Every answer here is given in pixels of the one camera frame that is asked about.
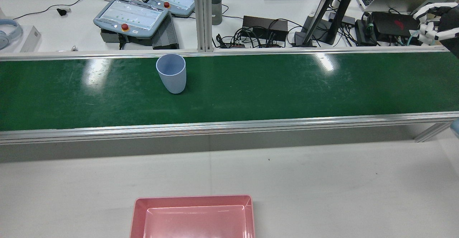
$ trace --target plastic tray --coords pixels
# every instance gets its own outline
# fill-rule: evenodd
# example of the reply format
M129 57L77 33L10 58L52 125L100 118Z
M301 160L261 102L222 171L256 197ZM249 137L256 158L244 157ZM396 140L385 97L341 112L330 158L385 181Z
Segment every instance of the plastic tray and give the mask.
M249 195L143 197L131 238L255 238Z

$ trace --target cup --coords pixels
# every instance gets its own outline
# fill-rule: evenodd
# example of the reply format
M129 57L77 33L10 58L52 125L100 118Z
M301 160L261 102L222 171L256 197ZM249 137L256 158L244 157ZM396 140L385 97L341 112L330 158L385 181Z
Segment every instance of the cup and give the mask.
M186 85L185 59L175 53L162 56L156 61L156 70L162 83L172 94L179 94Z

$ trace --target white robotic hand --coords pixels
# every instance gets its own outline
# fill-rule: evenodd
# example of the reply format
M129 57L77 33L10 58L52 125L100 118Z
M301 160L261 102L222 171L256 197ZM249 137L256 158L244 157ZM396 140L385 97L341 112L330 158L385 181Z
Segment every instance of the white robotic hand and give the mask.
M459 37L459 24L458 27L439 30L439 26L444 24L441 19L427 19L427 14L434 14L435 16L443 16L448 14L451 10L457 10L459 6L457 3L432 3L419 9L413 15L414 19L419 19L419 37L418 40L424 45L433 45L435 41L442 41ZM458 22L459 19L453 16L453 20Z

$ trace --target headphones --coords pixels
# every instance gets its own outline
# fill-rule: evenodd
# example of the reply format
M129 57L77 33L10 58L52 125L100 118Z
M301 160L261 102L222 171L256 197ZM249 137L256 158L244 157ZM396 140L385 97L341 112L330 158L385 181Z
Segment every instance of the headphones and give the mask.
M18 22L12 19L0 19L0 25L13 25L16 28L10 34L0 30L0 50L5 48L13 39L20 37L23 34L23 28L18 24Z

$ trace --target gray bottle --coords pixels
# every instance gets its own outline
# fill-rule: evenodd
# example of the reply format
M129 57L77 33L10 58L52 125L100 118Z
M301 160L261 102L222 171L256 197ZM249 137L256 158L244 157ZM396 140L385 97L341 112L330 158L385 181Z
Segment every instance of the gray bottle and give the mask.
M212 0L212 25L222 22L222 0Z

